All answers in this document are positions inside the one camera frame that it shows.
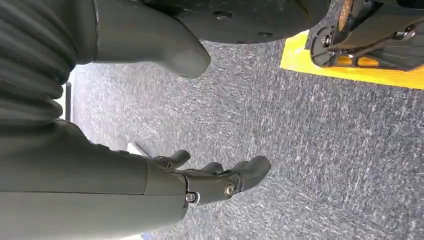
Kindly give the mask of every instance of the screw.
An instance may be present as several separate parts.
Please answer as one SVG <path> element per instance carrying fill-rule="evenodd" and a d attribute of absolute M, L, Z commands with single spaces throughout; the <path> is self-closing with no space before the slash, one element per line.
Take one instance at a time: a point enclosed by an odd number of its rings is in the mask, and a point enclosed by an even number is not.
<path fill-rule="evenodd" d="M 234 195 L 234 184 L 232 182 L 229 182 L 225 185 L 224 193 L 227 197 Z"/>
<path fill-rule="evenodd" d="M 185 195 L 185 200 L 189 203 L 194 203 L 196 201 L 196 193 L 194 192 L 188 192 Z"/>

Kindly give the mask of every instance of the robotic arm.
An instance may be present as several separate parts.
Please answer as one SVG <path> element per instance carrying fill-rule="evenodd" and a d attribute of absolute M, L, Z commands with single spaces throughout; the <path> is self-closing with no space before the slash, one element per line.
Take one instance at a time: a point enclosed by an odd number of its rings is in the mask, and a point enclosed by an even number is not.
<path fill-rule="evenodd" d="M 110 239 L 181 220 L 189 205 L 256 186 L 264 156 L 178 170 L 186 151 L 142 157 L 57 119 L 75 64 L 152 61 L 196 78 L 210 63 L 179 21 L 128 0 L 0 1 L 0 238 Z"/>

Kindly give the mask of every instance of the prosthetic hand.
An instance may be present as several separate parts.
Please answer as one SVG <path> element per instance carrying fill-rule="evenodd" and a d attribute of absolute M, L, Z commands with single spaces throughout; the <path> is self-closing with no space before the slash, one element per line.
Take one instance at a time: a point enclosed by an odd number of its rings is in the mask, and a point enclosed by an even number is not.
<path fill-rule="evenodd" d="M 111 239 L 256 186 L 263 156 L 178 170 L 87 140 L 52 99 L 75 64 L 152 61 L 196 78 L 210 57 L 177 20 L 129 0 L 0 1 L 0 239 Z"/>

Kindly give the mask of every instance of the bolt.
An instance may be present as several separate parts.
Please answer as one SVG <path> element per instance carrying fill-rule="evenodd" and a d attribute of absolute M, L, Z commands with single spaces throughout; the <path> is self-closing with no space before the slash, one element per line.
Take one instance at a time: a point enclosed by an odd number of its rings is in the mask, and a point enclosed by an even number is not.
<path fill-rule="evenodd" d="M 225 185 L 224 193 L 227 197 L 231 197 L 234 195 L 234 184 L 232 182 L 228 182 Z"/>
<path fill-rule="evenodd" d="M 196 201 L 196 193 L 194 192 L 188 192 L 185 195 L 185 200 L 189 203 L 194 203 Z"/>
<path fill-rule="evenodd" d="M 330 36 L 326 35 L 325 37 L 321 38 L 321 44 L 324 48 L 328 48 L 331 44 Z"/>

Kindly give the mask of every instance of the yellow tape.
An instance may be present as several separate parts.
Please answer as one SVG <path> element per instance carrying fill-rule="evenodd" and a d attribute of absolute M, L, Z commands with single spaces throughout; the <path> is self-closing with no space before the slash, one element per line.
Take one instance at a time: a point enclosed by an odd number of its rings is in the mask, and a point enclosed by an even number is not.
<path fill-rule="evenodd" d="M 304 31 L 286 39 L 281 68 L 301 73 L 424 90 L 424 66 L 409 72 L 357 67 L 318 67 L 312 63 L 310 51 L 305 49 L 307 38 L 308 31 Z"/>

